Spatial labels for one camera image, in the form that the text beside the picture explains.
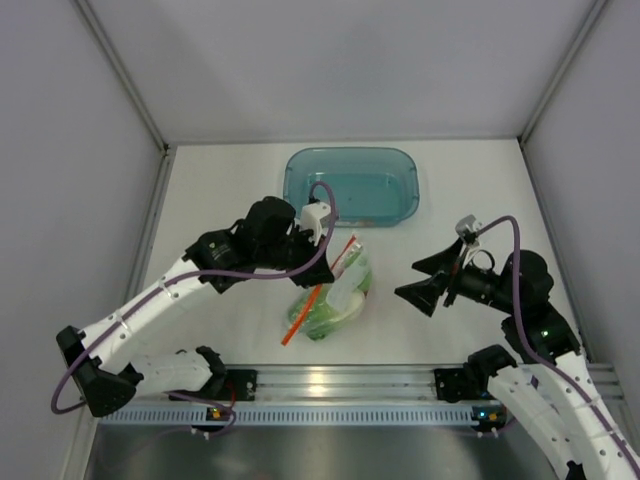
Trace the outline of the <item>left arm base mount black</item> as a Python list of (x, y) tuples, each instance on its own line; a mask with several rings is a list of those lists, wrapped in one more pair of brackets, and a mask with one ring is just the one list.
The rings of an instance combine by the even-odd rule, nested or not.
[(231, 368), (225, 374), (216, 374), (198, 391), (178, 391), (169, 394), (172, 401), (183, 401), (183, 396), (216, 402), (253, 401), (258, 372), (254, 369)]

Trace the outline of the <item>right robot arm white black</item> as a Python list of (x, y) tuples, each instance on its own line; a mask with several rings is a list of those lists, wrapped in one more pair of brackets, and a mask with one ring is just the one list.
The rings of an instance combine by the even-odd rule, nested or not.
[(599, 393), (572, 328), (549, 300), (554, 281), (545, 260), (517, 250), (495, 272), (477, 266), (468, 251), (456, 240), (413, 264), (426, 279), (395, 290), (426, 316), (459, 297), (506, 314), (507, 344), (468, 356), (464, 392), (499, 401), (559, 479), (638, 478), (639, 456)]

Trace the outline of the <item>clear zip bag orange seal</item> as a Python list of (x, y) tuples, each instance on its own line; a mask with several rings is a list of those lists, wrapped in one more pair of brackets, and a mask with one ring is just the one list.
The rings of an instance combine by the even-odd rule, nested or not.
[(286, 347), (297, 334), (301, 334), (298, 332), (299, 327), (305, 320), (311, 305), (318, 297), (319, 291), (323, 286), (327, 285), (329, 287), (326, 297), (327, 302), (338, 311), (346, 309), (349, 294), (356, 290), (353, 287), (349, 267), (362, 251), (368, 253), (367, 246), (359, 235), (353, 233), (331, 265), (331, 271), (335, 277), (334, 282), (304, 290), (287, 310), (286, 322), (288, 329), (280, 341), (282, 346)]

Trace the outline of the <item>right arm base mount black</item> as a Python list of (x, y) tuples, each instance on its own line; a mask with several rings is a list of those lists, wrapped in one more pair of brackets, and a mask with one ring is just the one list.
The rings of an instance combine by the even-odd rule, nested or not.
[(492, 400), (486, 378), (465, 367), (434, 370), (436, 394), (448, 403), (471, 400)]

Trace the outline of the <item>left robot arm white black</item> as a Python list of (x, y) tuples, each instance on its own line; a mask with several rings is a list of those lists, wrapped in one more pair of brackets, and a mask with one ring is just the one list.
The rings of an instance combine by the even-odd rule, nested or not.
[(206, 297), (249, 279), (288, 278), (309, 288), (331, 283), (326, 259), (333, 204), (311, 197), (302, 210), (267, 196), (227, 229), (202, 234), (159, 280), (104, 319), (68, 326), (56, 336), (83, 405), (97, 418), (131, 400), (168, 393), (214, 400), (225, 390), (227, 368), (200, 346), (150, 357), (147, 340)]

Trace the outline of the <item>green fake vegetable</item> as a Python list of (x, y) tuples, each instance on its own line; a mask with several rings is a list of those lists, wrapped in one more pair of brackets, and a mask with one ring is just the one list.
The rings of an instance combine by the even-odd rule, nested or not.
[(373, 280), (368, 253), (366, 251), (360, 252), (351, 263), (349, 270), (351, 272), (353, 287), (359, 290), (364, 296), (367, 296)]

